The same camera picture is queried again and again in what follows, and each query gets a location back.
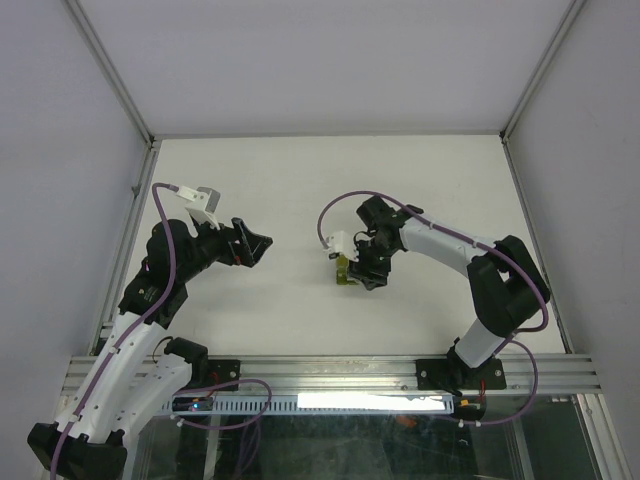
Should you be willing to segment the green pill box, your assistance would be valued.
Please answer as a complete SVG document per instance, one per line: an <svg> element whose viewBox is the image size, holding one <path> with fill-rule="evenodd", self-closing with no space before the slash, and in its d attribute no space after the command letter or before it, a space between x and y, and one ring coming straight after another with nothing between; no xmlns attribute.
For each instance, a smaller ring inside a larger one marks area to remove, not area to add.
<svg viewBox="0 0 640 480"><path fill-rule="evenodd" d="M335 269L336 269L336 284L339 286L351 286L358 285L359 281L351 277L349 273L350 260L343 256L339 255L335 259Z"/></svg>

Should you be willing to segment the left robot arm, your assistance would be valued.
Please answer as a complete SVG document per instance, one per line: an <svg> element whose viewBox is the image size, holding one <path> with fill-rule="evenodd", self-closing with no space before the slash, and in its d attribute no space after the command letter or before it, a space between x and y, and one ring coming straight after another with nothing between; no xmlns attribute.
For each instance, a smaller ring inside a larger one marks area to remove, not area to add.
<svg viewBox="0 0 640 480"><path fill-rule="evenodd" d="M131 445L175 393L212 385L205 346L176 337L144 379L135 375L188 298L187 283L215 263L252 268L273 243L240 218L195 234L170 219L156 224L125 288L111 334L67 408L35 424L27 443L52 476L120 478Z"/></svg>

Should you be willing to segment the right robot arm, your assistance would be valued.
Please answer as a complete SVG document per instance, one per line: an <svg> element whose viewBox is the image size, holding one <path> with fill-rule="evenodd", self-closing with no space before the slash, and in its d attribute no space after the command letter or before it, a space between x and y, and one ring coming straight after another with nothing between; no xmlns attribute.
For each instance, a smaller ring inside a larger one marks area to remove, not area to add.
<svg viewBox="0 0 640 480"><path fill-rule="evenodd" d="M459 396L523 323L537 313L549 318L549 288L521 239L477 240L424 218L420 209L393 209L379 196L364 201L356 214L368 238L354 242L357 257L347 272L366 290L387 285L391 259L400 251L429 257L469 282L476 318L443 366L427 373L437 388Z"/></svg>

